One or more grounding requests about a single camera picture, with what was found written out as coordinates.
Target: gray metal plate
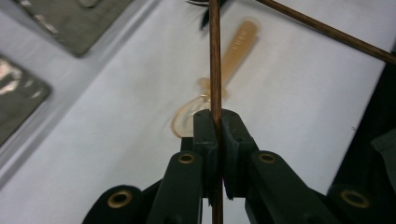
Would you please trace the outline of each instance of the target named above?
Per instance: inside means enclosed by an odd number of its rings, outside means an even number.
[[[82,56],[133,0],[14,0],[55,39]]]
[[[50,87],[0,56],[0,146],[50,94]]]

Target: white surface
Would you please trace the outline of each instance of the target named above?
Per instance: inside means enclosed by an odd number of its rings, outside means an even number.
[[[393,0],[282,3],[382,49],[394,43]],[[170,121],[209,72],[201,13],[171,0],[151,11],[1,189],[0,223],[80,223],[105,190],[144,189],[162,178],[180,145]],[[325,193],[384,64],[254,1],[235,1],[224,12],[222,49],[245,16],[261,22],[260,37],[227,86],[223,107],[242,117],[261,150],[281,155],[309,187]],[[11,42],[1,37],[0,44]],[[248,222],[243,203],[225,204],[224,223]],[[203,223],[209,222],[206,209]]]

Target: screw hole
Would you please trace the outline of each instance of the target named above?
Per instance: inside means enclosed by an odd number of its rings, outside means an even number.
[[[263,161],[265,163],[274,163],[276,160],[276,158],[269,153],[262,153],[259,155],[259,158],[261,161]]]
[[[341,198],[344,200],[344,202],[354,207],[358,207],[358,208],[370,207],[370,201],[355,190],[344,189],[341,192]]]
[[[189,164],[194,162],[194,157],[191,154],[183,154],[178,157],[178,161],[184,164]]]
[[[129,190],[122,189],[113,193],[107,200],[107,205],[111,208],[122,208],[132,200],[132,193]]]

